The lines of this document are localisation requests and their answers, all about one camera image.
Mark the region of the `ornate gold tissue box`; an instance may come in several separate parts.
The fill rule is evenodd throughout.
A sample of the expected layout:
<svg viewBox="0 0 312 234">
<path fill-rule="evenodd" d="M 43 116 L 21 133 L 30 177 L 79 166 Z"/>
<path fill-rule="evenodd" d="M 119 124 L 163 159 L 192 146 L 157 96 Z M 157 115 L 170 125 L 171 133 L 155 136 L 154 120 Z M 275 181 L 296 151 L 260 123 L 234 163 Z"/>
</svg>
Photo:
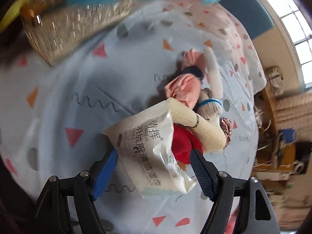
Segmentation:
<svg viewBox="0 0 312 234">
<path fill-rule="evenodd" d="M 68 56 L 86 39 L 126 18 L 134 0 L 71 5 L 52 12 L 23 6 L 21 19 L 31 47 L 50 65 Z"/>
</svg>

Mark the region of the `white work glove blue trim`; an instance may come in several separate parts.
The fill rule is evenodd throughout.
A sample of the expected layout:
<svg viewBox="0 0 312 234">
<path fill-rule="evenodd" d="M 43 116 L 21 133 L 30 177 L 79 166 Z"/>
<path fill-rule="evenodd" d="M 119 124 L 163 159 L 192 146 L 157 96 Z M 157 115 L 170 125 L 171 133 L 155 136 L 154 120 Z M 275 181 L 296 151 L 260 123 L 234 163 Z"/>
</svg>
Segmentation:
<svg viewBox="0 0 312 234">
<path fill-rule="evenodd" d="M 218 125 L 220 116 L 223 113 L 220 100 L 223 98 L 224 92 L 217 57 L 211 47 L 207 47 L 204 50 L 204 60 L 210 88 L 204 88 L 200 91 L 197 112 L 206 121 Z"/>
</svg>

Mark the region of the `brown pink hair scrunchie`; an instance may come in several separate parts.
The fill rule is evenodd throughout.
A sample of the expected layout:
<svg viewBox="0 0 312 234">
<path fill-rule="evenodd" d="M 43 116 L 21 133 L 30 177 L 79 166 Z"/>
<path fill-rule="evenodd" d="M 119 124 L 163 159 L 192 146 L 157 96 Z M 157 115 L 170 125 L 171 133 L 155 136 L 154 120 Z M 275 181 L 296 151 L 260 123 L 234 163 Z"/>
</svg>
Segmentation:
<svg viewBox="0 0 312 234">
<path fill-rule="evenodd" d="M 220 119 L 219 124 L 226 138 L 226 143 L 225 143 L 224 148 L 227 148 L 227 146 L 231 142 L 231 137 L 232 137 L 232 122 L 230 119 L 222 117 Z"/>
</svg>

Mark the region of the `blue folding chair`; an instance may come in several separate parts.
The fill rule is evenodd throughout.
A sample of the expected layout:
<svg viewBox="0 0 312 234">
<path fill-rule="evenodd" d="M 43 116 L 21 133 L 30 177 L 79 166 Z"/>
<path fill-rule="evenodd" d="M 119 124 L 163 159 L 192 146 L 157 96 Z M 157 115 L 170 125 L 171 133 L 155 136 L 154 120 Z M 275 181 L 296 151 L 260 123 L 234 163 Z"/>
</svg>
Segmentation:
<svg viewBox="0 0 312 234">
<path fill-rule="evenodd" d="M 282 129 L 280 130 L 280 133 L 284 137 L 286 146 L 295 143 L 298 138 L 298 132 L 295 128 Z"/>
</svg>

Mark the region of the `red fuzzy sock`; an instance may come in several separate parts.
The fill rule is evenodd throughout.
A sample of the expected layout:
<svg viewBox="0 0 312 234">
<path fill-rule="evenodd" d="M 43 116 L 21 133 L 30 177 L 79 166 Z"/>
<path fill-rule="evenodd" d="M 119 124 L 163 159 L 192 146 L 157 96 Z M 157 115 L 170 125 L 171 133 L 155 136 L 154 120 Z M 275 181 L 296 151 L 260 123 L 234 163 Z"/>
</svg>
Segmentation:
<svg viewBox="0 0 312 234">
<path fill-rule="evenodd" d="M 183 126 L 174 124 L 174 135 L 171 151 L 179 163 L 190 164 L 190 153 L 199 150 L 203 155 L 203 146 L 200 140 Z"/>
</svg>

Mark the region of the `cream knit sock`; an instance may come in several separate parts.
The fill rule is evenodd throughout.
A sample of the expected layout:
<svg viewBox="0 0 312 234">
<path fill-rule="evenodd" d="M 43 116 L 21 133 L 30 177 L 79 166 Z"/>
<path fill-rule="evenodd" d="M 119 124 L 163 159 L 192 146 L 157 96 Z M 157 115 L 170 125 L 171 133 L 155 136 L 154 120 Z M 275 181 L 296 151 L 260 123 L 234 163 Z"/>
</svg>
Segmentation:
<svg viewBox="0 0 312 234">
<path fill-rule="evenodd" d="M 226 138 L 219 123 L 207 121 L 201 115 L 174 98 L 166 100 L 175 124 L 186 127 L 203 146 L 205 153 L 220 153 L 226 144 Z"/>
</svg>

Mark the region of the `packages on desk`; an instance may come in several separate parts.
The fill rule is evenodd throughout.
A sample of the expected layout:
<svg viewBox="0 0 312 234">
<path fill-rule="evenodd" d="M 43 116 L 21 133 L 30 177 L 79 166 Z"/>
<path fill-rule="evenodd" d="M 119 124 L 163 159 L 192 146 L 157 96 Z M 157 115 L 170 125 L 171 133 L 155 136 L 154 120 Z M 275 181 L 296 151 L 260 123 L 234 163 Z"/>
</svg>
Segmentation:
<svg viewBox="0 0 312 234">
<path fill-rule="evenodd" d="M 283 95 L 284 89 L 282 86 L 282 81 L 284 76 L 281 72 L 279 66 L 272 66 L 266 70 L 267 76 L 269 78 L 273 93 L 276 97 Z"/>
</svg>

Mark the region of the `grey yellow blue headboard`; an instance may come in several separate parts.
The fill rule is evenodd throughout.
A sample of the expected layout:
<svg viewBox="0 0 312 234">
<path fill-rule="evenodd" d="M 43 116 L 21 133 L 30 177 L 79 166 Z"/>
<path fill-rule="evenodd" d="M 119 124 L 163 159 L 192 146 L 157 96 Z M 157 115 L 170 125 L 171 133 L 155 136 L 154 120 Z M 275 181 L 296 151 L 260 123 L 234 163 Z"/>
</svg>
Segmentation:
<svg viewBox="0 0 312 234">
<path fill-rule="evenodd" d="M 220 4 L 243 24 L 251 39 L 274 28 L 269 13 L 258 0 L 221 0 Z"/>
</svg>

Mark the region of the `beige patterned curtain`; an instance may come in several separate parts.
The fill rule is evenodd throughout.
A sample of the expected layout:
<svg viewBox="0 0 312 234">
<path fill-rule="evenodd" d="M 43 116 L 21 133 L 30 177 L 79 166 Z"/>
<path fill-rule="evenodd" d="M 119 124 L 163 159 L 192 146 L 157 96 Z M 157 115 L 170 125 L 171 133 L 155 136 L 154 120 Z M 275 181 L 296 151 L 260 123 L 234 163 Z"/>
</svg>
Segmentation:
<svg viewBox="0 0 312 234">
<path fill-rule="evenodd" d="M 277 130 L 311 127 L 311 101 L 311 91 L 278 100 L 274 113 Z"/>
</svg>

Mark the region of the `patterned white bed cover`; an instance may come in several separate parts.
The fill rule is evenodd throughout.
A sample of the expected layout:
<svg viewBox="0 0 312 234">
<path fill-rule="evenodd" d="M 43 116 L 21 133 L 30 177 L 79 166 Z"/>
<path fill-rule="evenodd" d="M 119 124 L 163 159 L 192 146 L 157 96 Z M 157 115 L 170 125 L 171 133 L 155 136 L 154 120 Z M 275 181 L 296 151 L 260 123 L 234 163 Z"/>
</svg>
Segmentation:
<svg viewBox="0 0 312 234">
<path fill-rule="evenodd" d="M 220 4 L 139 3 L 49 67 L 26 43 L 1 58 L 1 233 L 32 233 L 34 204 L 47 179 L 75 176 L 101 159 L 106 127 L 165 99 L 186 50 L 212 47 L 223 81 L 232 140 L 205 154 L 233 177 L 250 176 L 258 144 L 254 95 L 267 81 L 243 24 Z"/>
</svg>

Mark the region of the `white wet wipes packet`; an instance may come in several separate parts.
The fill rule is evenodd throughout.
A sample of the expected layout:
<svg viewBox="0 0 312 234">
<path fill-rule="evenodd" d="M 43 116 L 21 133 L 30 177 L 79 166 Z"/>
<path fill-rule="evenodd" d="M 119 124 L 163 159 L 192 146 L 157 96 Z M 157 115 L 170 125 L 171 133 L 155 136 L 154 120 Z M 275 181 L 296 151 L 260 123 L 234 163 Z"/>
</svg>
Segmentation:
<svg viewBox="0 0 312 234">
<path fill-rule="evenodd" d="M 174 123 L 166 101 L 106 128 L 104 134 L 142 197 L 187 194 L 196 186 L 172 153 Z"/>
</svg>

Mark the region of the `wooden side desk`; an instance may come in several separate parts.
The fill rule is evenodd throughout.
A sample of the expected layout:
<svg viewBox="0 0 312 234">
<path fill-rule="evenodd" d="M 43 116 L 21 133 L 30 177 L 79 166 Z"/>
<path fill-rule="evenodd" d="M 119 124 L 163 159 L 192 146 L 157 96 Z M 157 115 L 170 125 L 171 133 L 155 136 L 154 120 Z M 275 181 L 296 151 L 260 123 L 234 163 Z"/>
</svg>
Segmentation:
<svg viewBox="0 0 312 234">
<path fill-rule="evenodd" d="M 287 143 L 286 136 L 277 129 L 276 98 L 269 86 L 255 96 L 255 117 L 258 121 L 259 142 L 253 171 L 257 174 L 274 172 L 291 175 L 295 160 L 295 142 Z"/>
</svg>

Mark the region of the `pink rolled towel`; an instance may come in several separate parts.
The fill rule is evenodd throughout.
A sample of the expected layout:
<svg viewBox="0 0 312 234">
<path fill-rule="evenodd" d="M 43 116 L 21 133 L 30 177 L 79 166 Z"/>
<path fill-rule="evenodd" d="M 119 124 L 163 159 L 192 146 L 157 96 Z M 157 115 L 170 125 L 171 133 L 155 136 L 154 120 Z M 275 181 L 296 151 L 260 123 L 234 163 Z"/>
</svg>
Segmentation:
<svg viewBox="0 0 312 234">
<path fill-rule="evenodd" d="M 185 51 L 181 63 L 181 73 L 164 87 L 167 98 L 174 98 L 190 109 L 194 109 L 206 74 L 204 54 L 195 49 Z"/>
</svg>

